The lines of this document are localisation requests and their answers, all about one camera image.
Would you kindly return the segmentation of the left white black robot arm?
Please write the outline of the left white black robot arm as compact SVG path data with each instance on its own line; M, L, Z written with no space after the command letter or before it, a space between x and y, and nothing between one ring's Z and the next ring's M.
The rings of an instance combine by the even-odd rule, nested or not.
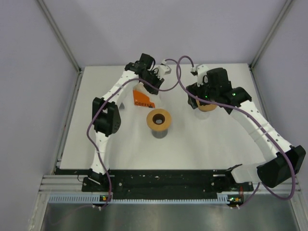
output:
M121 126L120 105L128 93L137 91L142 95L137 106L154 108L158 105L164 76L170 73L165 60L156 64L152 56L143 53L139 60L124 67L118 81L105 95L93 99L92 120L86 135L95 148L90 170L96 175L92 185L97 190L104 191L109 186L109 179L104 176L109 169L105 156L110 136L117 133Z

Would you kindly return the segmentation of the orange white coffee filter bag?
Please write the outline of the orange white coffee filter bag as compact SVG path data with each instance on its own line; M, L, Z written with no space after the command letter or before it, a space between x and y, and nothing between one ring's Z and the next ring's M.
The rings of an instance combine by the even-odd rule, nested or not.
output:
M160 108L163 106L159 95L149 93L143 83L138 83L133 88L133 101L136 106Z

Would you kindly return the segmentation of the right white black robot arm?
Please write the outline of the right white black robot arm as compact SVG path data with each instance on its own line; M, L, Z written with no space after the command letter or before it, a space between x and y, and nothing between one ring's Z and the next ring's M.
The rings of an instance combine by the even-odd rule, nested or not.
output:
M188 104L199 106L218 104L235 119L261 150L264 162L241 164L224 179L229 190L237 190L243 182L261 182L274 188L291 178L291 169L297 174L306 155L305 149L285 140L259 112L252 97L242 87L233 88L227 70L209 69L206 65L191 68L197 82L188 85Z

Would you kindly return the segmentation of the wooden rimmed glass dripper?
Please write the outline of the wooden rimmed glass dripper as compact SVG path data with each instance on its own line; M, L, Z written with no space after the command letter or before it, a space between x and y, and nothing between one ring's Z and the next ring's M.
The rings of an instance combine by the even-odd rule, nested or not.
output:
M197 100L196 102L197 102L197 108L202 112L210 112L217 108L215 104L201 105L201 102L199 100Z

